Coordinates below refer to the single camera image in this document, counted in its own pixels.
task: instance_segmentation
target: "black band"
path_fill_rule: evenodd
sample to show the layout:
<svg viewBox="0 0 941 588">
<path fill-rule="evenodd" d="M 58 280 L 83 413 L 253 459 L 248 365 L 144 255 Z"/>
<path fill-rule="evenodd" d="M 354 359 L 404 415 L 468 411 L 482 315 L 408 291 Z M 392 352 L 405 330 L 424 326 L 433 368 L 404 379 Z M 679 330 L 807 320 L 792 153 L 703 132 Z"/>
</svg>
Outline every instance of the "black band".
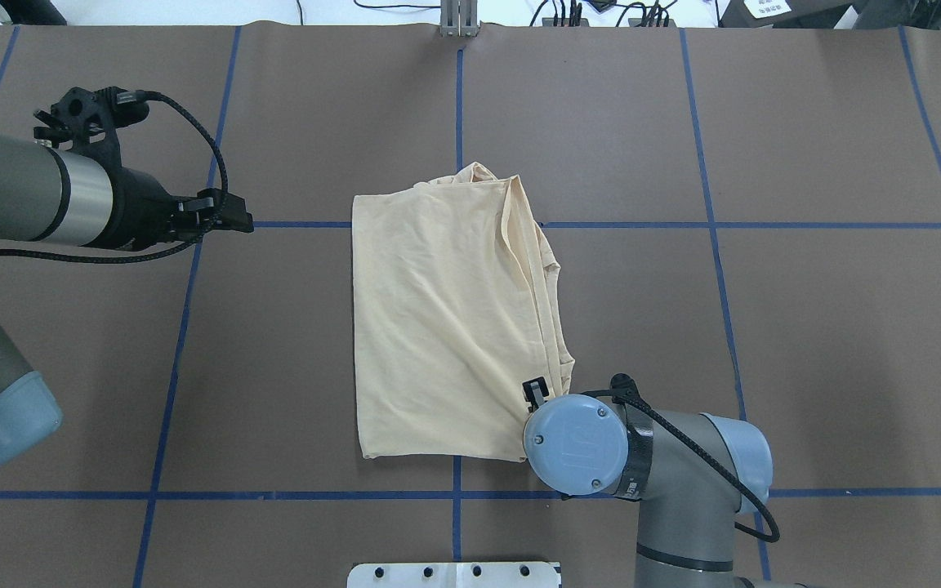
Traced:
<svg viewBox="0 0 941 588">
<path fill-rule="evenodd" d="M 670 555 L 664 554 L 663 551 L 650 550 L 641 543 L 638 543 L 638 555 L 661 564 L 697 569 L 699 572 L 732 572 L 732 562 L 709 562 L 706 559 L 682 558 L 680 555 Z"/>
<path fill-rule="evenodd" d="M 52 235 L 53 231 L 56 231 L 56 227 L 64 222 L 64 216 L 68 215 L 68 205 L 71 204 L 71 175 L 68 174 L 68 167 L 64 165 L 64 160 L 60 159 L 60 155 L 57 155 L 55 149 L 46 148 L 46 150 L 56 160 L 56 166 L 60 168 L 60 206 L 56 208 L 56 216 L 53 216 L 53 222 L 49 223 L 49 226 L 42 231 L 42 234 L 31 239 L 31 241 L 42 241 L 43 238 Z"/>
</svg>

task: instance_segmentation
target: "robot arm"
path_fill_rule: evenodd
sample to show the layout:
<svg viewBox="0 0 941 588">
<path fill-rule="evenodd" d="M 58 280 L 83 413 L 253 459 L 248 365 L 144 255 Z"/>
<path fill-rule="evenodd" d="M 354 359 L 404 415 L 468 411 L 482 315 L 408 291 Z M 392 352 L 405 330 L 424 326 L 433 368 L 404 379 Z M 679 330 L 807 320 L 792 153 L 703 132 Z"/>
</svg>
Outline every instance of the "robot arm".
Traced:
<svg viewBox="0 0 941 588">
<path fill-rule="evenodd" d="M 176 197 L 152 176 L 123 167 L 116 129 L 145 119 L 147 100 L 172 105 L 202 133 L 219 161 L 221 189 Z M 252 232 L 245 201 L 226 191 L 216 142 L 171 98 L 114 87 L 96 92 L 72 88 L 36 117 L 46 124 L 34 130 L 38 145 L 0 136 L 0 238 L 124 251 L 182 243 L 146 256 L 60 256 L 14 249 L 0 249 L 0 256 L 133 263 L 178 252 L 210 230 Z M 64 142 L 71 148 L 57 149 Z M 0 465 L 45 439 L 60 420 L 62 412 L 40 373 L 0 327 Z"/>
<path fill-rule="evenodd" d="M 538 402 L 544 395 L 539 384 L 526 383 L 526 397 L 539 405 L 525 429 L 529 464 L 565 496 L 604 492 L 640 503 L 636 588 L 790 586 L 732 574 L 736 528 L 766 541 L 779 538 L 763 506 L 772 484 L 772 454 L 754 425 L 651 410 L 623 373 L 613 377 L 611 390 L 545 403 Z M 598 395 L 611 395 L 615 408 Z M 758 510 L 772 535 L 736 524 L 736 514 Z"/>
</svg>

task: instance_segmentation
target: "white label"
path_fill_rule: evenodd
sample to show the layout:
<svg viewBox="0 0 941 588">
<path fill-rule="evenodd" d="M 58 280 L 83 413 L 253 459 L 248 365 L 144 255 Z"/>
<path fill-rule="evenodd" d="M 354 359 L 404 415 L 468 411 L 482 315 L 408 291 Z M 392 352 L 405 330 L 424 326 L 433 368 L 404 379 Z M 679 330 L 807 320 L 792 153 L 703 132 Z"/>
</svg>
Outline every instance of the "white label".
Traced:
<svg viewBox="0 0 941 588">
<path fill-rule="evenodd" d="M 784 12 L 791 11 L 791 5 L 787 0 L 744 0 L 747 4 L 747 10 L 754 15 L 755 19 L 765 19 L 769 16 L 782 15 Z"/>
</svg>

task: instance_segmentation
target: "cream cloth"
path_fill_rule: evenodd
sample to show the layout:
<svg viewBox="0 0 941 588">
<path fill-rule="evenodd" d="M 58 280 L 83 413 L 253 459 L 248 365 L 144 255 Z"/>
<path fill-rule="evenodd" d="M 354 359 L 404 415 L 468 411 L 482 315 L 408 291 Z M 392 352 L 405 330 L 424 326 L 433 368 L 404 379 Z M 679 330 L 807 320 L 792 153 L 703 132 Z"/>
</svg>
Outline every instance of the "cream cloth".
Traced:
<svg viewBox="0 0 941 588">
<path fill-rule="evenodd" d="M 473 163 L 355 197 L 358 433 L 367 458 L 436 453 L 523 461 L 522 382 L 567 394 L 560 265 L 520 178 Z"/>
</svg>

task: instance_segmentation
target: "blue joint cap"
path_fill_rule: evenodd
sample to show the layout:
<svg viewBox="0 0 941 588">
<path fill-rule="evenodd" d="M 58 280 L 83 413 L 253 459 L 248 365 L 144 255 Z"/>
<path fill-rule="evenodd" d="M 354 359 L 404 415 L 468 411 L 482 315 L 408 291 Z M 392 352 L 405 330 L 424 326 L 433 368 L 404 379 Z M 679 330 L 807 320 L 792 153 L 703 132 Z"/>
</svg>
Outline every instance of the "blue joint cap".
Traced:
<svg viewBox="0 0 941 588">
<path fill-rule="evenodd" d="M 64 413 L 38 372 L 27 372 L 0 392 L 0 465 L 60 428 Z"/>
<path fill-rule="evenodd" d="M 743 485 L 761 499 L 761 503 L 769 501 L 769 488 L 772 488 L 772 449 L 769 447 L 765 433 L 760 429 L 737 418 L 724 418 L 713 414 L 702 414 L 709 418 L 717 428 L 725 447 L 732 457 L 736 476 Z M 753 502 L 743 496 L 739 502 L 739 513 L 756 513 L 757 507 Z"/>
<path fill-rule="evenodd" d="M 525 425 L 529 464 L 554 490 L 583 496 L 616 483 L 627 466 L 627 428 L 598 399 L 568 394 L 539 407 Z"/>
</svg>

